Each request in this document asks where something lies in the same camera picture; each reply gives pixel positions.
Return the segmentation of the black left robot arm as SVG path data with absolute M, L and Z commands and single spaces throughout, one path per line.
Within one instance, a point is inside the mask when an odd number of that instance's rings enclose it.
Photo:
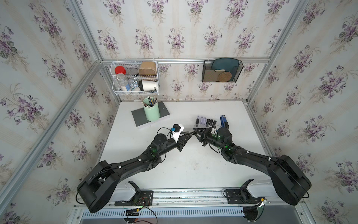
M 110 201 L 117 185 L 140 172 L 155 168 L 162 162 L 161 156 L 173 149 L 182 151 L 188 140 L 196 132 L 180 134 L 178 140 L 168 139 L 164 134 L 155 135 L 147 149 L 139 156 L 109 164 L 99 162 L 77 187 L 77 193 L 91 213 L 101 210 Z

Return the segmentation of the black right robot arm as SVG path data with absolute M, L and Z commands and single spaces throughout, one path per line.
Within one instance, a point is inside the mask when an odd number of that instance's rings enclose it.
M 294 161 L 286 155 L 269 157 L 250 152 L 232 141 L 229 129 L 221 127 L 217 134 L 212 134 L 209 128 L 194 128 L 199 142 L 217 147 L 223 158 L 233 164 L 248 166 L 268 175 L 272 181 L 276 194 L 284 202 L 297 205 L 309 195 L 312 184 Z

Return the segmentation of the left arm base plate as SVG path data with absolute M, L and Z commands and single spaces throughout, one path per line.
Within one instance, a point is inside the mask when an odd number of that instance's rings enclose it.
M 152 204 L 152 190 L 139 191 L 129 201 L 117 201 L 114 203 L 115 206 L 151 206 Z

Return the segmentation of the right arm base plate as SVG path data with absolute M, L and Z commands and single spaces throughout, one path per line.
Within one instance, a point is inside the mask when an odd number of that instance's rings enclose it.
M 225 189 L 223 194 L 228 204 L 258 204 L 264 200 L 262 197 L 253 197 L 247 190 L 241 189 Z

